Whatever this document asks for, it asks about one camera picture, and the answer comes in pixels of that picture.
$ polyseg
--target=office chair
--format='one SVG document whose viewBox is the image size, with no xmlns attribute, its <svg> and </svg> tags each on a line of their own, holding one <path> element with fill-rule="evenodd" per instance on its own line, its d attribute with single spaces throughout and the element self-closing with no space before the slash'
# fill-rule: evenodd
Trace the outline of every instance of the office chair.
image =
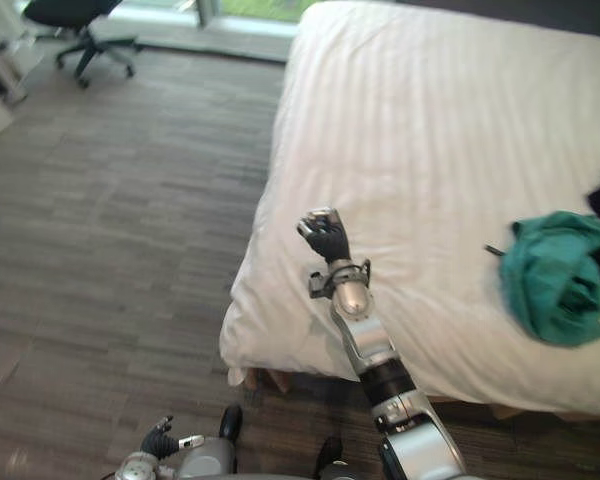
<svg viewBox="0 0 600 480">
<path fill-rule="evenodd" d="M 56 66 L 64 66 L 64 57 L 70 53 L 84 51 L 74 72 L 78 85 L 82 88 L 89 86 L 89 80 L 82 74 L 91 59 L 102 53 L 114 61 L 125 65 L 127 77 L 135 74 L 133 63 L 127 57 L 117 52 L 114 47 L 140 48 L 136 39 L 118 38 L 115 40 L 97 40 L 89 25 L 100 15 L 108 15 L 122 0 L 32 0 L 23 14 L 29 20 L 42 25 L 71 29 L 78 37 L 78 43 L 62 50 L 56 55 Z"/>
</svg>

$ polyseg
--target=wooden bed leg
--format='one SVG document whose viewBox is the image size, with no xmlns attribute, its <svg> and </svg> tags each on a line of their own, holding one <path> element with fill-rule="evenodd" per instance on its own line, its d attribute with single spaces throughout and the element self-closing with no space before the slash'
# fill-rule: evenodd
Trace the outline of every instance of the wooden bed leg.
<svg viewBox="0 0 600 480">
<path fill-rule="evenodd" d="M 490 404 L 489 408 L 496 420 L 506 420 L 507 418 L 515 417 L 524 413 L 524 410 L 519 408 L 507 407 L 506 405 Z"/>
<path fill-rule="evenodd" d="M 247 369 L 247 375 L 244 377 L 244 387 L 247 390 L 255 392 L 258 389 L 258 369 Z"/>
<path fill-rule="evenodd" d="M 281 393 L 289 393 L 291 390 L 291 373 L 278 370 L 267 370 L 269 377 L 276 384 Z"/>
<path fill-rule="evenodd" d="M 247 390 L 252 392 L 258 390 L 258 376 L 261 372 L 266 372 L 271 381 L 278 387 L 280 393 L 289 393 L 289 390 L 291 390 L 291 373 L 261 368 L 249 368 L 247 370 L 244 378 L 244 386 Z"/>
</svg>

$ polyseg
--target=white duvet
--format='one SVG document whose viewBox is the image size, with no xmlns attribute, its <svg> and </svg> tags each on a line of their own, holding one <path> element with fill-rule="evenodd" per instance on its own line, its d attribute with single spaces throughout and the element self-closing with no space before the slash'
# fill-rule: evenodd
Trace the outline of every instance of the white duvet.
<svg viewBox="0 0 600 480">
<path fill-rule="evenodd" d="M 296 233 L 339 209 L 377 314 L 429 394 L 600 414 L 600 340 L 527 336 L 500 294 L 511 222 L 589 213 L 600 184 L 600 38 L 417 7 L 325 2 L 287 67 L 270 178 L 231 292 L 222 357 L 353 379 L 324 266 Z"/>
</svg>

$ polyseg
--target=green grass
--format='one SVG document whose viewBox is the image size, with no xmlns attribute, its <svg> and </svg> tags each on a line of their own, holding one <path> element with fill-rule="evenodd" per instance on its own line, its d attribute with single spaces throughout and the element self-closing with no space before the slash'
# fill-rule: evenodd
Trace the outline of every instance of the green grass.
<svg viewBox="0 0 600 480">
<path fill-rule="evenodd" d="M 221 0 L 227 15 L 297 22 L 300 15 L 318 0 Z"/>
</svg>

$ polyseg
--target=floor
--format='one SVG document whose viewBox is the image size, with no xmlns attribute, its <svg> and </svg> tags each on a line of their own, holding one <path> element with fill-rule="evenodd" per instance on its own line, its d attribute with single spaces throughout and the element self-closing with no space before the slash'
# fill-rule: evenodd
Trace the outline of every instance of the floor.
<svg viewBox="0 0 600 480">
<path fill-rule="evenodd" d="M 78 89 L 48 55 L 0 135 L 0 480 L 95 480 L 175 415 L 213 434 L 239 401 L 241 472 L 310 475 L 327 435 L 380 478 L 357 385 L 226 385 L 217 335 L 267 177 L 283 70 L 142 52 Z M 600 479 L 600 422 L 447 404 L 472 473 Z"/>
<path fill-rule="evenodd" d="M 141 43 L 178 48 L 220 49 L 281 62 L 286 61 L 291 41 L 297 31 L 294 24 L 229 16 L 216 17 L 201 29 L 197 27 L 197 16 L 194 14 L 176 15 L 178 22 L 175 22 L 173 14 L 162 19 L 156 15 L 148 18 L 132 15 L 131 12 L 133 10 L 130 7 L 121 11 L 114 10 L 110 17 L 100 18 L 93 23 L 94 31 L 103 38 L 137 36 Z"/>
</svg>

